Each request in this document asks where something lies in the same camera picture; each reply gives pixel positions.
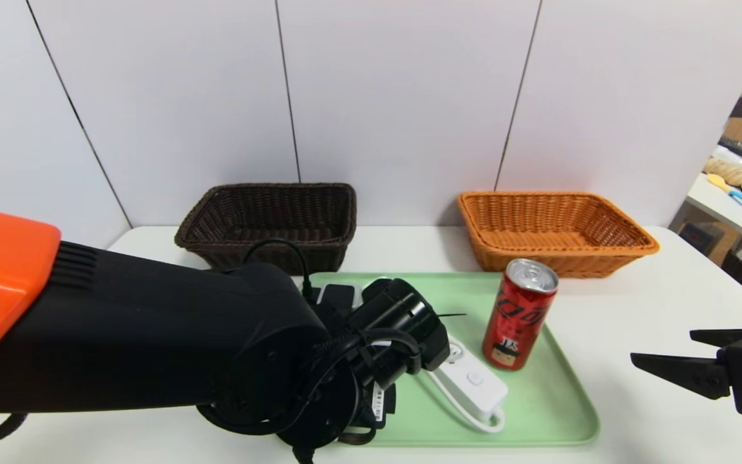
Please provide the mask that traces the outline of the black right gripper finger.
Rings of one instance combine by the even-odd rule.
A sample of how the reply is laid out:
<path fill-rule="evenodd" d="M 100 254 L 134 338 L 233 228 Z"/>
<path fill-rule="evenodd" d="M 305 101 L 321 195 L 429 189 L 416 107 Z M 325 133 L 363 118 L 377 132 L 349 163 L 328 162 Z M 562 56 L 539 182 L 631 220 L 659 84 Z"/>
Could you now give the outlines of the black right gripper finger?
<path fill-rule="evenodd" d="M 742 347 L 742 329 L 696 329 L 689 332 L 690 338 L 698 343 L 718 347 Z"/>
<path fill-rule="evenodd" d="M 715 358 L 631 353 L 630 359 L 639 370 L 707 399 L 730 396 L 727 368 Z"/>

